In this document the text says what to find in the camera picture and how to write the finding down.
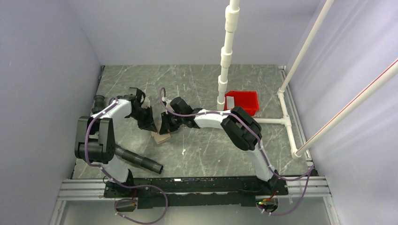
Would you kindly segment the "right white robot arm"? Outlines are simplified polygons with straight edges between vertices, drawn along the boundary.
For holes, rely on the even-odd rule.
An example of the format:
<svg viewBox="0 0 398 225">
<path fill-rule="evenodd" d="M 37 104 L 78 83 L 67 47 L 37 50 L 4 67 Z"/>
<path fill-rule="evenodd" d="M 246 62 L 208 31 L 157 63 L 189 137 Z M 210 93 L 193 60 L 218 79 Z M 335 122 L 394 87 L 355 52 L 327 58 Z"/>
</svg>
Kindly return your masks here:
<svg viewBox="0 0 398 225">
<path fill-rule="evenodd" d="M 160 98 L 165 112 L 161 114 L 161 135 L 177 131 L 180 126 L 189 128 L 216 128 L 223 130 L 240 150 L 246 152 L 259 179 L 259 190 L 269 195 L 276 190 L 277 171 L 263 152 L 261 127 L 242 107 L 235 106 L 226 111 L 210 111 L 191 108 L 181 97 L 169 103 Z"/>
</svg>

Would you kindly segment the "white credit card stack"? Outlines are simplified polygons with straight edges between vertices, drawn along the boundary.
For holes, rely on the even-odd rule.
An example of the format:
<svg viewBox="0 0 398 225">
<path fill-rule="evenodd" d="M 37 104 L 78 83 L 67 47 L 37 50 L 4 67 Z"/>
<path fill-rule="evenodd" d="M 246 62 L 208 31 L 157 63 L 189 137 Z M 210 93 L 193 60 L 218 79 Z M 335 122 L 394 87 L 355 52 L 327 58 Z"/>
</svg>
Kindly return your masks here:
<svg viewBox="0 0 398 225">
<path fill-rule="evenodd" d="M 225 103 L 226 110 L 230 110 L 235 107 L 235 100 L 233 96 L 226 96 L 225 100 L 226 100 Z"/>
</svg>

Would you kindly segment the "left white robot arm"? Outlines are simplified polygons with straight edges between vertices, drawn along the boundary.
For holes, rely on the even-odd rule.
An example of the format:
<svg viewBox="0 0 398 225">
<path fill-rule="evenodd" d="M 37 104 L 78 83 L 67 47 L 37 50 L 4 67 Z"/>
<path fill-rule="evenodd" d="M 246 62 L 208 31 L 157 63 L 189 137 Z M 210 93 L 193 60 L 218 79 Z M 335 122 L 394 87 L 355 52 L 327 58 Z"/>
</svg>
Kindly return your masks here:
<svg viewBox="0 0 398 225">
<path fill-rule="evenodd" d="M 105 106 L 103 95 L 94 96 L 91 116 L 82 116 L 77 121 L 74 154 L 91 167 L 99 168 L 115 183 L 116 191 L 124 197 L 134 193 L 133 176 L 115 156 L 116 125 L 123 119 L 133 118 L 141 130 L 157 132 L 150 100 L 139 88 L 130 87 L 128 93 L 110 99 Z"/>
</svg>

